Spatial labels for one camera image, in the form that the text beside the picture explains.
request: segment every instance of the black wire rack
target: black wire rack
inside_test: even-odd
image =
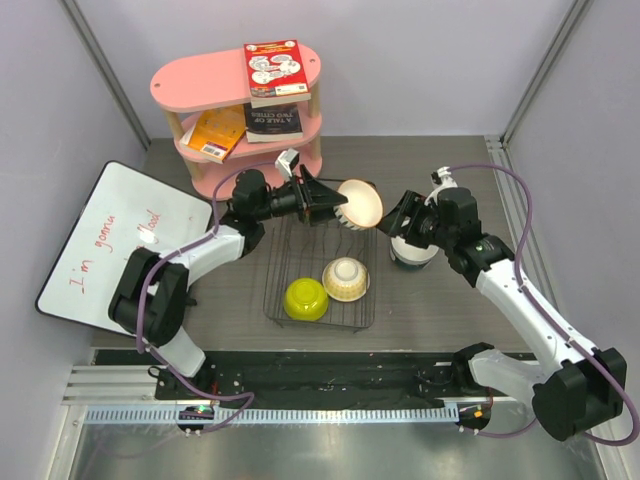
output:
[[[329,309],[315,322],[292,320],[284,311],[284,295],[294,280],[315,278],[322,282],[322,272],[329,262],[351,257],[369,271],[371,284],[367,293],[355,302],[338,302],[329,298]],[[370,327],[376,304],[376,231],[354,231],[337,220],[310,227],[294,217],[285,217],[273,230],[267,285],[264,293],[265,315],[286,325],[334,326],[352,331]]]

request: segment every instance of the whiteboard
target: whiteboard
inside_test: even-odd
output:
[[[40,313],[129,335],[107,315],[137,247],[173,249],[204,233],[208,202],[118,162],[105,165],[36,300]]]

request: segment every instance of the white wall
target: white wall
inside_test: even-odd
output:
[[[571,322],[626,357],[640,406],[640,2],[596,1],[512,144]],[[618,438],[627,422],[615,424]],[[640,442],[622,450],[640,478]]]
[[[298,38],[323,64],[327,135],[498,134],[571,0],[79,0],[151,137],[182,56]]]
[[[57,2],[0,2],[0,18],[0,465],[31,480],[90,339],[36,296],[102,165],[143,152]]]

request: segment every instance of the pink shelf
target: pink shelf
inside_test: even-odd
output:
[[[275,162],[278,153],[279,152],[268,152],[250,157],[237,158],[231,162],[225,163],[224,165],[207,162],[206,165],[200,165],[200,168],[204,173],[203,178],[201,180],[194,179],[193,186],[200,195],[206,198],[211,198],[213,196],[213,189],[216,185],[218,185],[220,180],[231,172],[259,162]],[[320,168],[322,168],[322,157],[312,159],[311,147],[307,145],[300,149],[300,163],[306,165],[309,172],[311,172],[315,177],[320,173]],[[282,176],[278,173],[275,166],[261,166],[256,168],[264,173],[267,183],[272,187],[279,187],[284,183]],[[233,187],[235,187],[235,177],[228,180],[220,189],[218,192],[218,200],[228,200],[231,197]]]
[[[285,142],[273,142],[273,143],[249,143],[247,137],[243,137],[236,145],[233,151],[229,154],[227,161],[232,158],[248,157],[251,155],[259,155],[261,153],[275,152],[286,150],[287,148],[298,148],[302,145],[309,143],[316,138],[320,133],[320,127],[322,126],[322,115],[316,117],[309,116],[309,106],[307,102],[298,103],[298,111],[300,112],[300,121],[302,122],[303,137],[297,140],[287,140]],[[190,115],[182,122],[182,127],[186,132],[189,130],[196,120],[200,117],[200,113]],[[174,140],[176,149],[184,157],[185,160],[189,160],[195,163],[216,163],[212,162],[210,157],[192,150],[185,148],[180,144],[179,140]]]
[[[320,57],[299,45],[309,85],[320,75]],[[151,79],[151,95],[170,112],[196,112],[250,101],[242,48],[184,57],[166,64]]]

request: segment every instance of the book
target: book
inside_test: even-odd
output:
[[[206,160],[224,163],[244,132],[242,105],[215,108],[202,112],[180,139],[180,144],[198,152]]]
[[[261,108],[253,108],[251,104],[245,103],[244,116],[249,143],[302,138],[300,114],[295,103]]]
[[[244,54],[252,107],[311,98],[297,40],[245,43]]]

